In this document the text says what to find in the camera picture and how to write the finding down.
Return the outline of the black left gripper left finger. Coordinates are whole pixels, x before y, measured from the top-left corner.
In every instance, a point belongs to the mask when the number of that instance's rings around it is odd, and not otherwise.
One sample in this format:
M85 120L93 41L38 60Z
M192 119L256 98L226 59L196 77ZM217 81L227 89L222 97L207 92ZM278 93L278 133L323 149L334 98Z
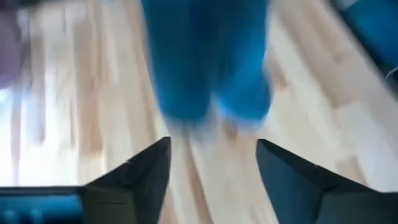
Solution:
M164 137L82 188L83 224L157 224L169 182Z

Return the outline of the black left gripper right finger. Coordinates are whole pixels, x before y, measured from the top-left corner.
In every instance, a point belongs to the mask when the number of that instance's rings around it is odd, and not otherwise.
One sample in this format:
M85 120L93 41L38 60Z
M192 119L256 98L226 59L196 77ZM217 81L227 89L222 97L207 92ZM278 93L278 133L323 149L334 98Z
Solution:
M257 140L256 160L279 224L315 224L325 193L373 192L266 139Z

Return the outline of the blue denim baseball cap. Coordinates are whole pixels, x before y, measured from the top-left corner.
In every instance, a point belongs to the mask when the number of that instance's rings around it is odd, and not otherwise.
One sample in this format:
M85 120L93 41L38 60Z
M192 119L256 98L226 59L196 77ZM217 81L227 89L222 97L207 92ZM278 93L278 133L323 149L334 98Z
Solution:
M245 126L271 106L263 61L269 0L141 0L161 112L199 123L214 103Z

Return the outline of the dark blue-grey baseball cap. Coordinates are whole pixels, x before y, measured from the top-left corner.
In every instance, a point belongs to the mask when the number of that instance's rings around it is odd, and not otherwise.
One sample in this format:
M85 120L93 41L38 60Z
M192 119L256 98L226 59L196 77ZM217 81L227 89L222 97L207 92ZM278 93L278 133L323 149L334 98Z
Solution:
M398 79L398 0L330 0L386 80Z

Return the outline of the maroon baseball cap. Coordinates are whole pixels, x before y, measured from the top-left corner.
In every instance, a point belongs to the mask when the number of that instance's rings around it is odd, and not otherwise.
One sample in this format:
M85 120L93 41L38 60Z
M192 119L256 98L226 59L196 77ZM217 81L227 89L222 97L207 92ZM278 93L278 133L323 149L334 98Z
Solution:
M22 54L17 12L0 8L0 89L9 86L20 75Z

